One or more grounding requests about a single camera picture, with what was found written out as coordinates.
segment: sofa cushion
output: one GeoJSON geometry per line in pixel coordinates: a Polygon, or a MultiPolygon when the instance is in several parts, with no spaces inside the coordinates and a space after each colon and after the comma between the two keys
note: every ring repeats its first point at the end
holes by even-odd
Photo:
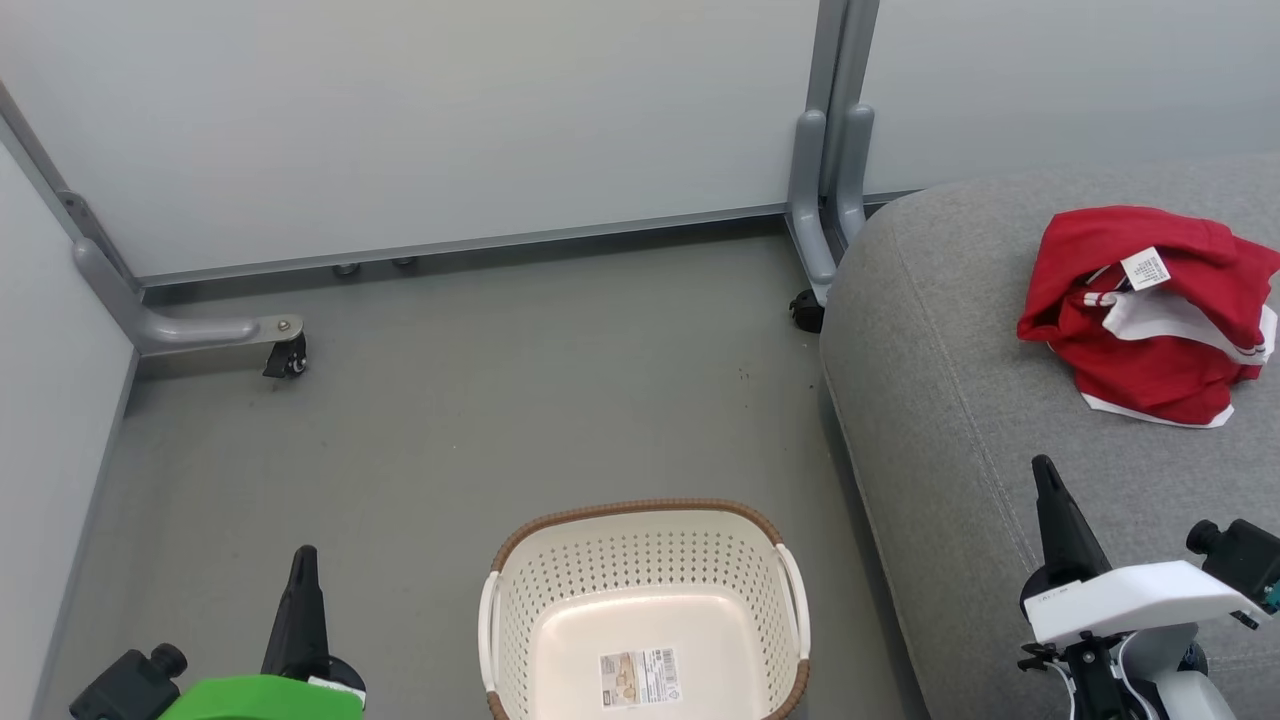
{"type": "MultiPolygon", "coordinates": [[[[934,720],[1066,711],[1056,675],[1015,667],[1033,641],[1018,597],[1041,562],[1032,456],[1053,459],[1117,566],[1198,565],[1184,541],[1203,518],[1280,534],[1280,366],[1234,388],[1226,427],[1162,427],[1089,410],[1048,347],[1014,336],[1050,219],[1119,204],[1211,218],[1280,249],[1280,155],[910,195],[868,222],[831,291],[827,380],[934,720]]],[[[1280,626],[1220,619],[1199,641],[1240,720],[1274,717],[1280,626]]]]}

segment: black wheel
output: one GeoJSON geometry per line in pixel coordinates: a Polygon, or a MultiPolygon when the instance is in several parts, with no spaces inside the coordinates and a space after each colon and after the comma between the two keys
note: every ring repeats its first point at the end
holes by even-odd
{"type": "Polygon", "coordinates": [[[262,375],[268,378],[296,378],[307,372],[307,338],[298,334],[271,346],[262,375]]]}
{"type": "Polygon", "coordinates": [[[826,314],[827,309],[818,304],[818,297],[812,290],[801,292],[791,301],[791,319],[806,333],[820,333],[826,314]]]}

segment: basket label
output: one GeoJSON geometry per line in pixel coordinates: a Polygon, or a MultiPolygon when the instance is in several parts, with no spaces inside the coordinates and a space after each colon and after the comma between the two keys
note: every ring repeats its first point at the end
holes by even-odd
{"type": "Polygon", "coordinates": [[[641,650],[600,656],[604,707],[635,707],[676,702],[682,697],[676,651],[641,650]]]}

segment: white wall panel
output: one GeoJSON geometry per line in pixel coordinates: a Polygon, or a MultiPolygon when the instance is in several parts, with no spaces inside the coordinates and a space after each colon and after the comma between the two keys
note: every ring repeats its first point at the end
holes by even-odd
{"type": "Polygon", "coordinates": [[[881,0],[868,192],[1280,149],[1280,4],[881,0]]]}
{"type": "Polygon", "coordinates": [[[0,697],[27,717],[133,346],[3,145],[0,258],[0,697]]]}
{"type": "Polygon", "coordinates": [[[818,0],[6,0],[138,275],[780,204],[818,0]]]}

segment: barcode sticker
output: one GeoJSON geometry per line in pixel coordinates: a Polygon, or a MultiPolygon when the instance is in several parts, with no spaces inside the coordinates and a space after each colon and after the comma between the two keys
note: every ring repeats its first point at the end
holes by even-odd
{"type": "Polygon", "coordinates": [[[1124,266],[1124,274],[1129,275],[1129,284],[1134,290],[1155,287],[1170,278],[1169,268],[1165,266],[1165,261],[1160,259],[1155,247],[1148,247],[1120,260],[1120,265],[1124,266]]]}
{"type": "Polygon", "coordinates": [[[676,651],[667,647],[602,655],[600,697],[607,708],[676,702],[682,697],[676,651]]]}

